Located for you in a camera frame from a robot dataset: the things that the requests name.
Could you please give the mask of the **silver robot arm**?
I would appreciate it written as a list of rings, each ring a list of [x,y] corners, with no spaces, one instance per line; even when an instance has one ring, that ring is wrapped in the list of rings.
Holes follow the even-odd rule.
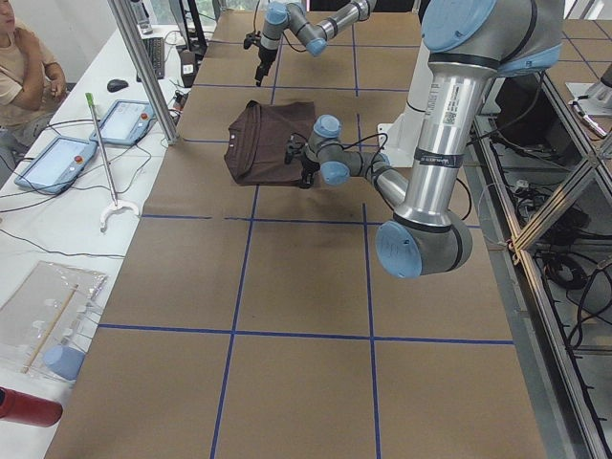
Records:
[[[376,4],[376,1],[349,1],[315,24],[307,18],[299,3],[272,1],[266,10],[262,30],[247,33],[243,43],[246,50],[250,46],[258,48],[260,62],[255,71],[255,84],[260,87],[269,74],[284,32],[290,31],[310,55],[319,56],[340,32],[356,22],[367,20]]]
[[[497,77],[525,76],[559,59],[560,1],[431,1],[421,21],[432,72],[424,120],[409,177],[382,153],[352,152],[339,142],[339,120],[320,116],[308,139],[288,140],[285,158],[299,160],[302,185],[319,173],[338,186],[362,177],[392,208],[376,235],[384,269],[399,278],[445,273],[470,257],[472,238],[448,205],[471,124]]]

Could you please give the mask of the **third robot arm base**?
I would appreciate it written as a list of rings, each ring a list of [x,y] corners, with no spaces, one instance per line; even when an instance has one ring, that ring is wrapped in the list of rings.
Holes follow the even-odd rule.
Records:
[[[611,66],[596,82],[566,82],[566,86],[577,99],[587,100],[604,109],[611,108]]]

